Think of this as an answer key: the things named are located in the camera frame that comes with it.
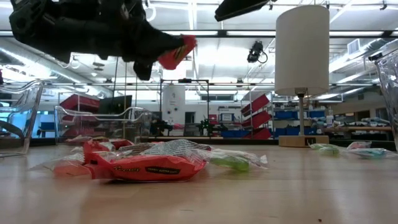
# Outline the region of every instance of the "plastic wrapper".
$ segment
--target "plastic wrapper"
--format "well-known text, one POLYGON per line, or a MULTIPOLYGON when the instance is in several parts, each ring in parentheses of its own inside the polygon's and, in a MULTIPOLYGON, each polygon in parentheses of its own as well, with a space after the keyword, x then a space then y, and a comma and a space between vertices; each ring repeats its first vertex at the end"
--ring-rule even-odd
POLYGON ((44 162, 31 168, 31 170, 50 170, 55 177, 76 177, 90 175, 90 170, 84 165, 82 153, 65 156, 61 159, 44 162))
POLYGON ((87 141, 83 153, 45 162, 37 168, 52 170, 56 177, 91 176, 92 179, 120 179, 133 182, 185 181, 206 164, 234 170, 265 168, 267 157, 242 151, 213 149, 187 140, 160 144, 144 143, 108 148, 110 142, 87 141))
POLYGON ((120 147, 134 145, 131 141, 127 139, 110 139, 109 141, 114 145, 116 150, 119 150, 120 147))
POLYGON ((92 137, 80 135, 80 136, 74 137, 73 139, 67 139, 67 140, 65 140, 65 142, 69 145, 76 146, 76 145, 82 145, 91 139, 92 139, 92 137))
POLYGON ((214 149, 212 151, 197 151, 201 158, 211 164, 228 167, 238 171, 249 171, 251 167, 265 169, 268 163, 267 156, 256 156, 243 151, 214 149))
POLYGON ((327 148, 330 148, 330 149, 333 149, 333 148, 334 148, 334 149, 341 149, 341 147, 336 146, 336 145, 332 145, 332 144, 320 144, 320 143, 316 143, 316 144, 310 145, 310 148, 315 149, 315 150, 319 150, 319 149, 324 148, 324 147, 327 147, 327 148))
POLYGON ((318 150, 319 154, 323 156, 339 156, 341 147, 322 147, 318 150))
POLYGON ((206 165, 205 161, 168 155, 124 157, 116 152, 85 154, 92 179, 121 179, 137 182, 184 181, 206 165))
POLYGON ((362 159, 398 159, 397 153, 388 151, 386 149, 351 149, 348 151, 348 153, 357 155, 362 159))
POLYGON ((348 147, 347 150, 352 149, 369 149, 372 145, 372 142, 353 142, 348 147))
MULTIPOLYGON (((99 144, 107 147, 111 152, 116 151, 116 147, 111 142, 100 142, 99 144)), ((71 150, 71 152, 80 152, 83 154, 83 146, 76 146, 71 150)))
POLYGON ((195 157, 214 165, 229 167, 239 171, 248 171, 250 167, 266 168, 267 157, 257 157, 255 154, 243 151, 213 149, 204 144, 197 144, 184 139, 158 144, 143 151, 144 155, 173 155, 195 157))

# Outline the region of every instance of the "red storage bin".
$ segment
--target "red storage bin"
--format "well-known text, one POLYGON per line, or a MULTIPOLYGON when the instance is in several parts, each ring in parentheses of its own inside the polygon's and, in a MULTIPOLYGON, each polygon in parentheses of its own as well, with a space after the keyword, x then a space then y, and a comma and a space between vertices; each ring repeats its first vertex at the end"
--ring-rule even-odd
POLYGON ((209 114, 209 123, 218 124, 217 114, 209 114))
MULTIPOLYGON (((252 127, 252 129, 256 129, 260 125, 268 122, 271 119, 271 116, 266 111, 263 111, 263 112, 260 112, 260 113, 258 113, 256 115, 254 115, 252 117, 252 119, 253 119, 253 127, 252 127)), ((250 127, 250 125, 251 125, 250 118, 245 120, 242 123, 242 127, 244 127, 244 128, 250 127)))
MULTIPOLYGON (((261 95, 259 98, 255 99, 252 103, 251 103, 251 110, 252 113, 256 112, 257 110, 259 110, 260 108, 263 108, 265 105, 267 105, 269 103, 268 98, 263 94, 261 95)), ((249 116, 250 113, 250 104, 246 105, 242 110, 241 110, 243 116, 249 116)))
MULTIPOLYGON (((272 136, 272 134, 269 132, 268 128, 257 128, 253 131, 253 139, 256 139, 256 140, 269 139, 271 136, 272 136)), ((252 139, 251 133, 247 134, 244 138, 252 139)))
POLYGON ((78 104, 80 104, 80 111, 92 113, 96 113, 98 111, 98 108, 100 107, 99 100, 94 100, 85 96, 80 96, 79 99, 79 96, 76 94, 69 96, 66 100, 60 103, 60 106, 62 106, 66 110, 77 110, 78 104))

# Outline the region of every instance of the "blue storage bin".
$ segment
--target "blue storage bin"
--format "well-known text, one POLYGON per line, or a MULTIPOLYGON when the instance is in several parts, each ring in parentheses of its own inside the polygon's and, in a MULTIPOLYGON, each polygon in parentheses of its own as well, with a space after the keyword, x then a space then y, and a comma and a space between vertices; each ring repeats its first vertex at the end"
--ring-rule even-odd
POLYGON ((41 130, 55 130, 54 122, 42 122, 40 125, 41 130))
POLYGON ((293 111, 276 111, 275 118, 277 119, 290 119, 295 118, 293 111))
POLYGON ((243 131, 243 130, 222 131, 221 136, 223 138, 243 138, 249 133, 250 131, 243 131))
POLYGON ((286 135, 299 135, 300 128, 286 128, 286 135))
POLYGON ((310 118, 322 118, 324 116, 324 111, 310 111, 310 118))
POLYGON ((285 128, 275 128, 275 138, 286 135, 285 128))

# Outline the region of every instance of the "lamp stand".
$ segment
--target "lamp stand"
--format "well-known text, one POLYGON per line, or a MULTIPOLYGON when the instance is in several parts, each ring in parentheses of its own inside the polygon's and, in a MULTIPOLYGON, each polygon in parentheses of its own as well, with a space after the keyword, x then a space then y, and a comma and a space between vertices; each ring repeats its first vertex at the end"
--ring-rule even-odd
POLYGON ((300 136, 304 136, 304 94, 298 94, 298 106, 300 107, 300 136))
POLYGON ((279 146, 283 147, 309 147, 311 144, 329 144, 329 136, 306 136, 304 135, 304 95, 306 89, 297 89, 298 106, 300 107, 300 134, 298 136, 279 136, 279 146))

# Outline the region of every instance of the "ceiling light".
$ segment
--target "ceiling light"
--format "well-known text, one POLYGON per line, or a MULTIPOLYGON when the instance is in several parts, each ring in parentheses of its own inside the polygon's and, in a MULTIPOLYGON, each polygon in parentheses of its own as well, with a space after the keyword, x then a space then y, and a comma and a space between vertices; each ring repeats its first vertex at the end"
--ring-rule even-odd
POLYGON ((12 31, 0 31, 0 37, 13 37, 12 31))
POLYGON ((275 36, 276 31, 227 31, 226 35, 275 36))
POLYGON ((164 31, 166 34, 170 35, 218 35, 215 30, 187 30, 187 31, 164 31))
POLYGON ((351 75, 351 76, 349 76, 349 77, 346 77, 346 78, 344 78, 344 79, 342 79, 342 80, 338 81, 337 83, 345 83, 345 82, 349 82, 349 81, 352 81, 352 80, 354 80, 354 79, 356 79, 356 78, 360 77, 361 75, 362 75, 362 74, 355 74, 355 75, 351 75))
POLYGON ((105 66, 103 63, 99 63, 99 62, 93 62, 93 65, 94 65, 94 66, 97 66, 97 67, 103 67, 103 66, 105 66))
POLYGON ((359 91, 359 90, 362 90, 362 89, 363 89, 363 88, 353 89, 353 90, 350 90, 350 91, 345 92, 344 94, 352 94, 352 93, 355 93, 356 91, 359 91))
POLYGON ((318 100, 325 100, 337 96, 337 93, 324 94, 317 97, 318 100))
POLYGON ((335 37, 335 36, 344 36, 344 37, 350 37, 350 36, 373 36, 373 37, 379 37, 383 34, 383 31, 330 31, 329 36, 330 37, 335 37))

